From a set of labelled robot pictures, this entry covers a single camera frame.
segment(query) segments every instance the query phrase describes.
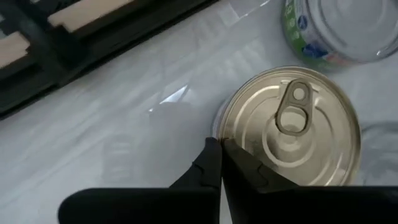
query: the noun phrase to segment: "black dish rack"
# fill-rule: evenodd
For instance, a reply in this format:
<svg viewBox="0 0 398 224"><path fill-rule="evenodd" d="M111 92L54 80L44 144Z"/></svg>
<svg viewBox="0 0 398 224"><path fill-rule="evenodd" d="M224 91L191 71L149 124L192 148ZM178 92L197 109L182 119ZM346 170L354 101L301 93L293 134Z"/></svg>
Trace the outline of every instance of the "black dish rack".
<svg viewBox="0 0 398 224"><path fill-rule="evenodd" d="M73 33L47 21L78 1L1 0L2 33L19 31L30 47L27 55L0 69L0 119L217 0L134 0Z"/></svg>

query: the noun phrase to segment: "gold metal lid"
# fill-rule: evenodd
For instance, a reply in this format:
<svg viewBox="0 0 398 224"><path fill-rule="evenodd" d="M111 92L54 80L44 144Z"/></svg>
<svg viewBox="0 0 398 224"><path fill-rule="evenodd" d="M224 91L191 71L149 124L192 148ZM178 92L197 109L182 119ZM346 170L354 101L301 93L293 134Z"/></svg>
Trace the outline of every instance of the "gold metal lid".
<svg viewBox="0 0 398 224"><path fill-rule="evenodd" d="M358 168L361 134L349 99L307 68L275 68L249 80L218 130L299 185L346 185Z"/></svg>

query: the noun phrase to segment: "tin can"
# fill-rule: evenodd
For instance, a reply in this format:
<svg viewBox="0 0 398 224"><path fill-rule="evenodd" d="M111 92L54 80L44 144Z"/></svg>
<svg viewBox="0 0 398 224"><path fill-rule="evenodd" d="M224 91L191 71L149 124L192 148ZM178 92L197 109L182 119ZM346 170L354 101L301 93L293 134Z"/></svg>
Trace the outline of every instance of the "tin can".
<svg viewBox="0 0 398 224"><path fill-rule="evenodd" d="M299 185L347 185L358 169L361 134L348 97L301 67L266 71L220 108L213 136Z"/></svg>
<svg viewBox="0 0 398 224"><path fill-rule="evenodd" d="M286 0L282 25L304 62L333 70L380 60L398 48L395 0Z"/></svg>

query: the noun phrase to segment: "wooden slat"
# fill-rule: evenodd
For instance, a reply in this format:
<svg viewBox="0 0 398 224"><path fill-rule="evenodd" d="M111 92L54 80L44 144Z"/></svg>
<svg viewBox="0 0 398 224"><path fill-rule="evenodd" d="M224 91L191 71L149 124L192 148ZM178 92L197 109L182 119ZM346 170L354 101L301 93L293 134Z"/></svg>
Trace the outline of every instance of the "wooden slat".
<svg viewBox="0 0 398 224"><path fill-rule="evenodd" d="M53 26L63 24L73 32L93 21L133 2L134 0L81 0L52 14L49 22ZM29 42L19 32L0 40L0 68L26 55Z"/></svg>

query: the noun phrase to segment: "pull ring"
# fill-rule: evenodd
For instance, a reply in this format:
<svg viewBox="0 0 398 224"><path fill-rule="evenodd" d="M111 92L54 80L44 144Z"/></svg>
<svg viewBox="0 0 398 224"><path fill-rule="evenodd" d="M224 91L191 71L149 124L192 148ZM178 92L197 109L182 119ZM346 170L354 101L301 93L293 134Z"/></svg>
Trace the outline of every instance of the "pull ring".
<svg viewBox="0 0 398 224"><path fill-rule="evenodd" d="M293 80L287 85L282 101L275 114L275 123L280 132L289 136L302 136L307 133L312 122L312 91L311 84L302 78ZM299 132L289 131L282 125L280 119L288 106L299 108L305 113L304 128Z"/></svg>

